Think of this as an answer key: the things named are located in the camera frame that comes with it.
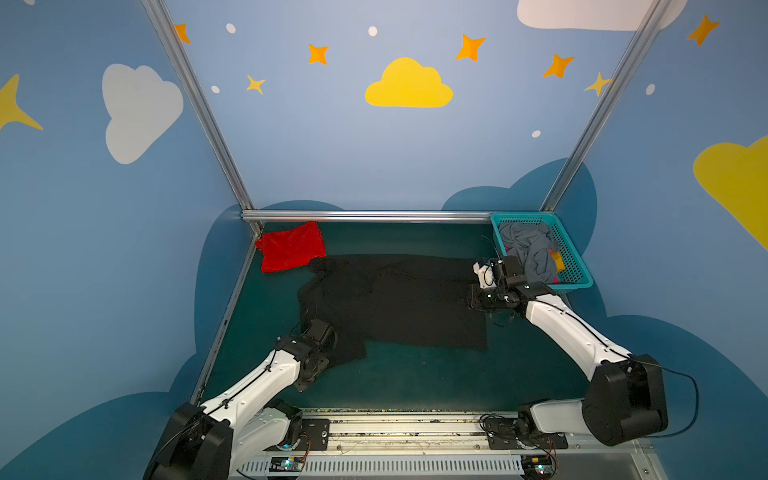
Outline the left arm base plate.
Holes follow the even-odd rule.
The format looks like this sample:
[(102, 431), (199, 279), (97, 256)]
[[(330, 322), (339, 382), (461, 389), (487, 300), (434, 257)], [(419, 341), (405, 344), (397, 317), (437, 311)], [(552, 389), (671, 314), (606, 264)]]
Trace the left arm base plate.
[(285, 437), (267, 451), (325, 451), (330, 436), (330, 420), (309, 418), (289, 423)]

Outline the black printed t shirt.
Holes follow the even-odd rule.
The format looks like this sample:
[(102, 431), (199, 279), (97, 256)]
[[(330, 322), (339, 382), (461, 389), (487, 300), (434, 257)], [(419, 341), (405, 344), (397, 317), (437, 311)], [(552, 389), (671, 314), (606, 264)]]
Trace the black printed t shirt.
[(297, 293), (301, 319), (337, 332), (331, 367), (366, 358), (367, 342), (485, 351), (486, 315), (470, 305), (475, 263), (406, 254), (315, 258), (313, 278)]

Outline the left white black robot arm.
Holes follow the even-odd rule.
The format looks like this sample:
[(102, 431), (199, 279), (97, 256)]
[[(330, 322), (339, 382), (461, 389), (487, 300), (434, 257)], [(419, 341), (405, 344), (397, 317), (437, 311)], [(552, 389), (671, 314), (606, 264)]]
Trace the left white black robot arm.
[(227, 479), (270, 448), (290, 451), (305, 435), (303, 412), (278, 398), (306, 390), (329, 365), (337, 344), (330, 327), (279, 339), (264, 362), (222, 394), (171, 415), (145, 479)]

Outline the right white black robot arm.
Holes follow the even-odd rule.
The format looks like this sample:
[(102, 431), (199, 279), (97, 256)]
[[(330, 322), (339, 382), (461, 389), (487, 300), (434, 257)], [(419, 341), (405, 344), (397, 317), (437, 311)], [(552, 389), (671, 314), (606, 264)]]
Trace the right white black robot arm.
[(548, 400), (520, 408), (514, 441), (529, 448), (552, 435), (590, 435), (606, 446), (660, 433), (668, 427), (662, 367), (636, 356), (579, 317), (541, 283), (503, 289), (473, 285), (470, 305), (511, 309), (549, 336), (581, 369), (589, 385), (582, 399)]

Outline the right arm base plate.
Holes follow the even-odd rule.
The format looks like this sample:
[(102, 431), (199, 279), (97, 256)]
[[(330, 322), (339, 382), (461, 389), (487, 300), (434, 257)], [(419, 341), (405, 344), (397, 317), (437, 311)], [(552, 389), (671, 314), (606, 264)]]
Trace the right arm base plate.
[(563, 434), (541, 433), (525, 419), (483, 415), (478, 424), (491, 450), (554, 451), (568, 448), (568, 441)]

